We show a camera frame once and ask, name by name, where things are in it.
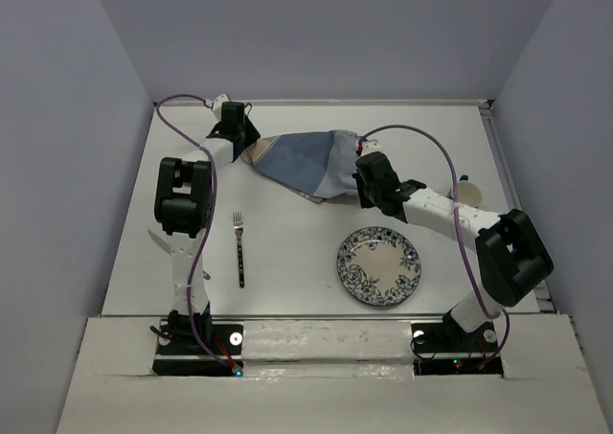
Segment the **white table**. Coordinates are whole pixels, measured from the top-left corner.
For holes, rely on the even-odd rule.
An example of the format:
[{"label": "white table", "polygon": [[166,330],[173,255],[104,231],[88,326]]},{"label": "white table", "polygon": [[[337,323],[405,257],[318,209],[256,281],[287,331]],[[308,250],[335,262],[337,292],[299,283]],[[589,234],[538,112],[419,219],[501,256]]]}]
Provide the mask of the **white table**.
[{"label": "white table", "polygon": [[[89,320],[58,434],[608,432],[565,316],[512,317],[505,378],[414,377],[410,325],[389,320],[347,321],[319,346],[319,321],[246,321],[245,377],[157,377],[155,322]],[[287,348],[309,361],[258,362]],[[357,362],[370,352],[395,360]]]},{"label": "white table", "polygon": [[[215,124],[198,106],[166,106],[166,116],[203,140]],[[459,174],[468,174],[484,194],[482,208],[506,212],[501,180],[476,105],[279,103],[255,105],[251,119],[262,137],[288,132],[350,129],[358,133],[392,123],[421,127],[449,150]],[[415,178],[446,194],[450,174],[441,153],[418,134],[378,135],[401,180]],[[153,217],[160,159],[181,157],[193,147],[151,123],[134,187],[103,315],[165,315],[171,302],[170,256],[148,235],[163,236]],[[238,287],[232,212],[242,211],[246,287]],[[418,249],[422,276],[417,291],[401,305],[377,309],[354,300],[334,267],[343,239],[364,226],[381,225],[405,235]],[[473,268],[476,257],[470,254]],[[206,288],[216,317],[358,317],[442,314],[469,290],[455,241],[405,225],[377,209],[362,210],[357,198],[314,204],[259,176],[241,160],[221,170],[216,218],[203,255],[212,275]],[[538,312],[533,294],[512,311]]]}]

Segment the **floral patterned plate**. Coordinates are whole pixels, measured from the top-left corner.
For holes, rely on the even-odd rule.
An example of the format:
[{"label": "floral patterned plate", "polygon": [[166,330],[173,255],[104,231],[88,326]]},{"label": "floral patterned plate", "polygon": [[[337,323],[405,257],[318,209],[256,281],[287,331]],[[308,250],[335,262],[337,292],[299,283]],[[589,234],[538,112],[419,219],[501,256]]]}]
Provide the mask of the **floral patterned plate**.
[{"label": "floral patterned plate", "polygon": [[345,289],[376,307],[402,303],[420,283],[420,256],[413,244],[389,228],[369,226],[351,233],[336,255]]}]

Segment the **fork handle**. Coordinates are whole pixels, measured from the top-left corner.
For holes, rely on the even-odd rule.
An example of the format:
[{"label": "fork handle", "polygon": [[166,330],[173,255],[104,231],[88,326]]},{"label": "fork handle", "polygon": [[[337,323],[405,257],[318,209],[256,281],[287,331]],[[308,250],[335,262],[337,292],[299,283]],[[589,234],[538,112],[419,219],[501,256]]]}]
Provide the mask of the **fork handle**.
[{"label": "fork handle", "polygon": [[242,264],[242,238],[237,238],[238,249],[238,285],[240,288],[245,287],[245,270]]}]

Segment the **folded napkin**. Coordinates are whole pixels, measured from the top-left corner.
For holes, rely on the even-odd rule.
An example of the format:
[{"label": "folded napkin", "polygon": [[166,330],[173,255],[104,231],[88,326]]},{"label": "folded napkin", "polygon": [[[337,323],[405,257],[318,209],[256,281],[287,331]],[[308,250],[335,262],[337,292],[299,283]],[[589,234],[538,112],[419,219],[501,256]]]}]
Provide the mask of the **folded napkin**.
[{"label": "folded napkin", "polygon": [[331,130],[259,139],[242,158],[266,177],[313,202],[357,194],[355,132]]}]

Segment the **wall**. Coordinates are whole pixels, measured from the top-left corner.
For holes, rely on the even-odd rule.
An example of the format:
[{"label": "wall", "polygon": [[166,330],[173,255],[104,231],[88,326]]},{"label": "wall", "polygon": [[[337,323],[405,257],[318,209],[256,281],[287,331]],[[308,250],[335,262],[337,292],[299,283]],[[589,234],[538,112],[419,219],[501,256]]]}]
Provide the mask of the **wall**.
[{"label": "wall", "polygon": [[151,102],[98,0],[0,0],[0,431],[56,431]]},{"label": "wall", "polygon": [[515,65],[494,117],[520,199],[550,249],[549,284],[575,316],[613,428],[613,7],[555,0]]},{"label": "wall", "polygon": [[493,98],[551,0],[101,0],[154,100]]}]

